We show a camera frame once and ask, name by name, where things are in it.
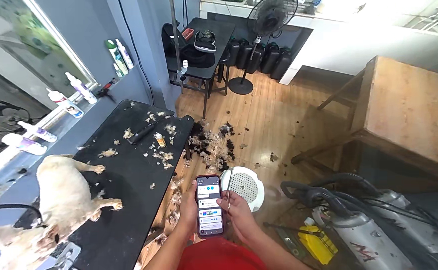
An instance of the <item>red shirt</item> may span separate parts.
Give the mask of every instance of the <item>red shirt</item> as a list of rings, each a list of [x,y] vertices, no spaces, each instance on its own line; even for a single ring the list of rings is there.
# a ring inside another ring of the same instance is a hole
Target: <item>red shirt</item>
[[[248,249],[214,237],[184,249],[177,270],[266,270],[264,262]]]

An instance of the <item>yellow container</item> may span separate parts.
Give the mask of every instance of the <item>yellow container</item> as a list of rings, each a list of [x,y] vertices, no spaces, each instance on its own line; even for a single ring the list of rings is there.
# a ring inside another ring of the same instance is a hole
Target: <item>yellow container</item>
[[[321,232],[323,237],[318,237],[312,234],[298,233],[299,240],[303,243],[311,255],[321,264],[328,264],[332,257],[337,253],[338,249],[331,242],[329,237],[321,231],[317,226],[303,226],[301,230],[309,232]]]

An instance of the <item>black table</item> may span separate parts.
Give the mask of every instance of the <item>black table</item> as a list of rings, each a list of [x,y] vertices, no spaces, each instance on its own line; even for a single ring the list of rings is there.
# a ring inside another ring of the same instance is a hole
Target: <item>black table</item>
[[[216,52],[214,52],[214,58],[215,58],[214,65],[208,68],[189,67],[185,74],[186,76],[198,78],[205,81],[205,88],[202,88],[202,83],[200,83],[198,87],[193,87],[191,85],[184,84],[185,88],[197,90],[205,94],[204,113],[203,113],[203,118],[205,118],[205,108],[207,105],[207,99],[209,98],[210,92],[212,91],[212,84],[214,82],[214,75],[216,72],[217,64],[219,63],[219,60],[222,57],[222,54],[224,53],[227,43],[229,42],[229,39],[232,36],[232,33],[234,32],[236,26],[233,23],[231,24],[223,21],[218,22],[214,20],[194,18],[187,25],[186,28],[194,29],[194,33],[192,37],[187,41],[188,44],[194,43],[194,37],[198,31],[208,29],[211,32],[214,32],[214,34],[216,34],[216,42],[215,42]],[[166,56],[166,62],[167,62],[167,70],[170,72],[174,72],[177,75],[178,67],[177,67],[176,57]],[[176,79],[177,78],[174,77],[174,80],[170,81],[170,83],[173,85],[180,86],[180,83],[178,83]]]
[[[194,119],[189,115],[183,118],[172,116],[159,122],[155,130],[138,144],[131,145],[123,138],[124,130],[130,127],[132,132],[136,132],[147,126],[145,119],[148,118],[148,111],[155,114],[156,120],[163,117],[157,116],[158,112],[173,114],[172,111],[140,102],[132,106],[131,102],[120,102],[84,144],[90,147],[79,151],[74,157],[84,163],[90,161],[91,165],[105,165],[106,170],[102,174],[84,173],[90,183],[92,196],[104,189],[104,198],[119,198],[124,206],[119,211],[103,208],[97,222],[87,221],[69,237],[71,242],[82,248],[74,263],[80,270],[134,268],[194,124]],[[165,130],[167,124],[176,126],[173,145],[169,141],[173,135]],[[156,152],[171,152],[174,155],[174,159],[168,161],[173,167],[167,170],[160,159],[152,157],[154,152],[149,149],[153,143],[158,146],[153,138],[155,132],[161,133],[167,144],[164,148],[156,147]],[[117,139],[120,144],[114,145]],[[119,154],[98,158],[99,153],[109,148],[116,149]]]

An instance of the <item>smartphone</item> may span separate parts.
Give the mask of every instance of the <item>smartphone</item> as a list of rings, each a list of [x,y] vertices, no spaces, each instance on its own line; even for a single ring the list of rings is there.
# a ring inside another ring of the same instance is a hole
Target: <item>smartphone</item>
[[[224,233],[224,219],[216,200],[222,198],[219,175],[199,175],[195,200],[198,205],[197,234],[199,238],[218,236]]]

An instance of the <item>white dog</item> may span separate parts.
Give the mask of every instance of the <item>white dog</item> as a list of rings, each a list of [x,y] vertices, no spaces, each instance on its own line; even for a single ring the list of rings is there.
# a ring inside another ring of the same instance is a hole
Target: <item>white dog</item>
[[[73,155],[51,155],[37,169],[40,212],[43,224],[30,230],[0,226],[0,270],[34,270],[53,252],[57,244],[88,219],[100,218],[101,208],[122,208],[119,199],[91,199],[89,185],[80,172],[101,174],[103,165],[90,166],[72,159]]]

